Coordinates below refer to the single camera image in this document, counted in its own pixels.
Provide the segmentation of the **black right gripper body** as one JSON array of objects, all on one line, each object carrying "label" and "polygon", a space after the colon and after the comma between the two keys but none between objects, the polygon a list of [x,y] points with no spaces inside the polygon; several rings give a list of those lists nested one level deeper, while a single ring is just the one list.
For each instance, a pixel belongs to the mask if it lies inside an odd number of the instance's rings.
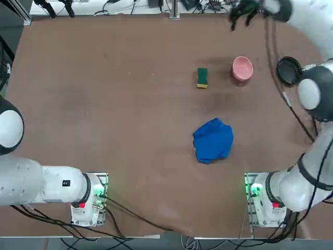
[{"label": "black right gripper body", "polygon": [[250,14],[252,12],[260,12],[262,10],[259,2],[250,0],[241,0],[235,6],[237,14]]}]

